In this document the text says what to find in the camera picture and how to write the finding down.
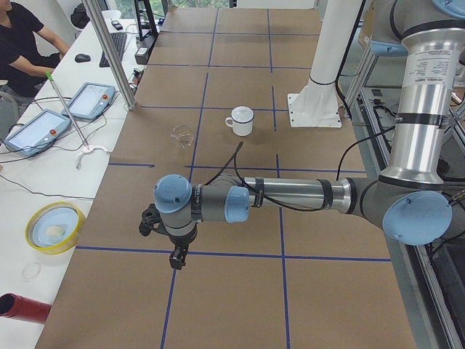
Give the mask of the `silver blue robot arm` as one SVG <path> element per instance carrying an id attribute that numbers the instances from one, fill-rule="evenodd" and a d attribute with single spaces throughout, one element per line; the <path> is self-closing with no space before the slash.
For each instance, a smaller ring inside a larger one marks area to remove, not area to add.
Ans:
<path id="1" fill-rule="evenodd" d="M 421 246 L 441 237 L 453 220 L 437 165 L 453 81 L 464 48 L 462 1 L 380 1 L 378 39 L 407 50 L 388 166 L 377 178 L 289 180 L 241 177 L 219 171 L 205 184 L 181 175 L 162 177 L 139 231 L 174 245 L 169 262 L 185 266 L 189 245 L 204 221 L 244 222 L 253 208 L 274 204 L 298 212 L 335 209 L 354 214 L 397 241 Z"/>

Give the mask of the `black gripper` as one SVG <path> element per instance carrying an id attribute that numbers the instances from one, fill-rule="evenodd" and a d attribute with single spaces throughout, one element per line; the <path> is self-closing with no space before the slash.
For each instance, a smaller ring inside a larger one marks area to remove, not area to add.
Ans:
<path id="1" fill-rule="evenodd" d="M 195 238 L 196 232 L 190 232 L 183 236 L 169 235 L 170 241 L 175 245 L 174 251 L 169 256 L 171 268 L 181 270 L 186 266 L 187 251 Z"/>

